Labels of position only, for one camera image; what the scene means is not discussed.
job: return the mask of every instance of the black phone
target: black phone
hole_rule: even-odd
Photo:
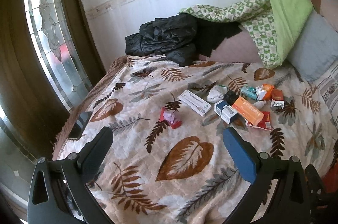
[[[75,125],[73,126],[70,134],[68,135],[68,139],[71,140],[79,140],[82,136],[83,131],[85,130],[90,117],[92,116],[92,111],[82,112],[77,119]]]

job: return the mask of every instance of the bed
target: bed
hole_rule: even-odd
[[[54,160],[81,148],[104,126],[114,142],[95,180],[88,184],[116,224],[222,223],[243,197],[249,183],[236,170],[222,139],[227,124],[211,109],[199,116],[178,99],[186,89],[202,98],[215,84],[239,93],[245,84],[274,84],[285,107],[271,112],[271,131],[248,128],[243,119],[232,126],[258,152],[272,157],[300,158],[320,176],[330,169],[338,138],[322,96],[285,62],[270,70],[262,63],[197,61],[188,67],[165,57],[124,56],[89,93],[58,135]],[[159,121],[161,108],[178,111],[182,126],[171,129]],[[79,140],[67,139],[78,115],[93,111]],[[271,198],[267,192],[255,219]]]

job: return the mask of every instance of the blue gripper pad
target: blue gripper pad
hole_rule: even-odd
[[[253,184],[260,165],[258,152],[249,142],[245,142],[233,127],[223,131],[223,143],[242,178]]]

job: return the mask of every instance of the pink fabric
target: pink fabric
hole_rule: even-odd
[[[249,32],[242,28],[242,32],[224,41],[211,53],[211,57],[204,57],[207,61],[222,63],[244,62],[255,63],[262,62],[258,55],[256,45]]]
[[[320,5],[320,14],[327,22],[338,31],[338,1],[322,0]]]

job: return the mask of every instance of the brown blanket edge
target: brown blanket edge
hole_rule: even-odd
[[[53,160],[57,160],[58,154],[80,114],[84,112],[92,103],[92,101],[101,93],[101,91],[104,90],[104,88],[108,84],[110,84],[115,75],[127,63],[127,60],[128,56],[126,55],[117,58],[110,66],[107,74],[98,82],[96,86],[93,87],[93,89],[88,93],[84,101],[70,113],[70,116],[65,122],[62,130],[55,136],[56,142],[54,146]]]

